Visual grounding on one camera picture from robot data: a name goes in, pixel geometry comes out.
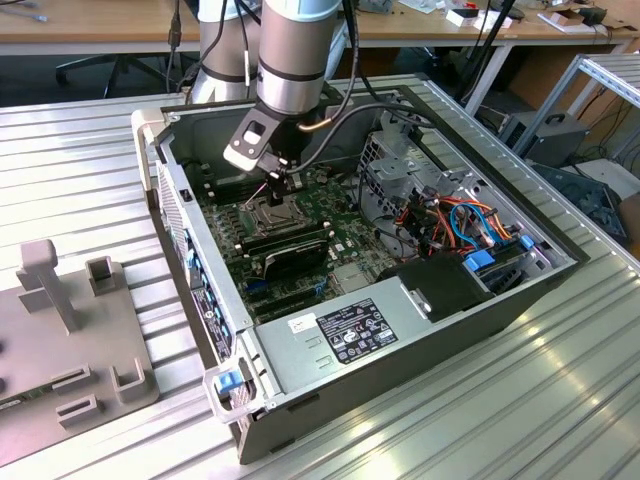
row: power supply label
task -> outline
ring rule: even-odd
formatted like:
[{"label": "power supply label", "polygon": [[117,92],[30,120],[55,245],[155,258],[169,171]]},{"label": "power supply label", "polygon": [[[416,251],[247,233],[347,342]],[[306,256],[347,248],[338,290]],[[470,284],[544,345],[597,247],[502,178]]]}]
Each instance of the power supply label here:
[{"label": "power supply label", "polygon": [[370,298],[318,317],[316,321],[338,361],[344,364],[398,340]]}]

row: sticker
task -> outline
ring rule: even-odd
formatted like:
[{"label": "sticker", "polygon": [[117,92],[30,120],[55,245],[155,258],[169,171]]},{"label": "sticker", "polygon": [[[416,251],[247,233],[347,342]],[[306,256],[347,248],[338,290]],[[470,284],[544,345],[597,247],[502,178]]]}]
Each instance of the sticker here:
[{"label": "sticker", "polygon": [[316,322],[338,361],[344,364],[398,340],[370,298],[319,317]]},{"label": "sticker", "polygon": [[306,315],[293,318],[287,323],[293,333],[304,332],[316,326],[316,315],[314,313],[307,313]]}]

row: blue cable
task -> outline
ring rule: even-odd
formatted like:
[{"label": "blue cable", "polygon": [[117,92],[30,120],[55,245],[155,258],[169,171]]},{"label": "blue cable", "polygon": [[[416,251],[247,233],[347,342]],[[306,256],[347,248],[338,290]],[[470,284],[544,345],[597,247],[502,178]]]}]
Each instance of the blue cable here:
[{"label": "blue cable", "polygon": [[482,210],[480,210],[475,205],[471,205],[469,203],[459,203],[459,204],[455,205],[451,209],[451,213],[449,215],[449,220],[451,222],[451,226],[453,227],[453,231],[455,232],[455,234],[458,237],[460,237],[461,239],[469,242],[471,245],[473,245],[475,247],[476,250],[478,250],[478,248],[479,248],[478,244],[475,241],[473,241],[473,239],[471,237],[467,237],[466,235],[463,235],[460,232],[460,230],[458,230],[458,225],[457,225],[456,218],[455,218],[455,211],[456,211],[456,209],[458,207],[467,207],[473,213],[475,213],[476,216],[482,221],[482,225],[487,230],[487,233],[489,234],[491,239],[497,244],[502,243],[502,239],[500,238],[500,235],[498,235],[498,233],[491,227],[491,225],[489,224],[489,222],[485,218],[484,213],[482,213]]},{"label": "blue cable", "polygon": [[478,244],[473,240],[473,238],[467,237],[466,235],[463,235],[462,232],[460,232],[460,230],[458,230],[458,222],[456,221],[456,208],[458,208],[459,206],[460,205],[454,206],[451,209],[451,212],[449,213],[449,223],[451,223],[451,227],[453,228],[453,233],[455,233],[458,237],[460,237],[465,242],[470,243],[471,245],[473,245],[473,248],[478,250]]}]

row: chair leg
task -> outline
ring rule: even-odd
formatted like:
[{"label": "chair leg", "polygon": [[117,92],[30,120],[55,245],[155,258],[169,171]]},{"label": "chair leg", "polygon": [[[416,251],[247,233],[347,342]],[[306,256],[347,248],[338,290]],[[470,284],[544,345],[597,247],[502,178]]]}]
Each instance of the chair leg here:
[{"label": "chair leg", "polygon": [[111,69],[111,75],[109,76],[109,81],[107,82],[107,87],[104,89],[104,95],[102,98],[111,98],[111,92],[116,87],[116,82],[118,81],[118,76],[120,75],[120,70],[124,61],[124,56],[116,56],[113,68]]},{"label": "chair leg", "polygon": [[60,85],[67,85],[69,80],[67,79],[67,72],[70,70],[77,70],[78,68],[91,67],[93,65],[104,65],[105,63],[111,63],[116,59],[116,55],[98,55],[95,57],[83,58],[80,60],[74,60],[73,62],[64,63],[56,67],[56,81]]},{"label": "chair leg", "polygon": [[[144,62],[142,62],[141,60],[138,60],[135,57],[129,57],[127,60],[129,62],[129,66],[130,67],[137,68],[141,72],[146,73],[147,75],[159,80],[160,82],[162,82],[164,84],[164,82],[165,82],[165,74],[164,73],[159,72],[155,68],[150,67],[149,65],[147,65]],[[176,84],[176,82],[174,82],[173,80],[169,80],[169,82],[171,84],[173,84],[173,85]]]}]

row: aluminum work table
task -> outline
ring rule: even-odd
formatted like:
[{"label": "aluminum work table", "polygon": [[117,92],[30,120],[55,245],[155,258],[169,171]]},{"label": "aluminum work table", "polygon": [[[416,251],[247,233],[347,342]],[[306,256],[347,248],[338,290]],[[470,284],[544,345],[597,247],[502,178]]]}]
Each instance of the aluminum work table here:
[{"label": "aluminum work table", "polygon": [[[640,478],[638,262],[435,86],[412,76],[374,83],[412,87],[591,262],[501,334],[240,466],[200,386],[129,124],[133,110],[181,97],[0,110],[0,288],[16,284],[18,242],[52,238],[61,272],[108,253],[125,265],[161,391],[154,405],[15,462],[0,478]],[[435,133],[425,143],[456,164]]]}]

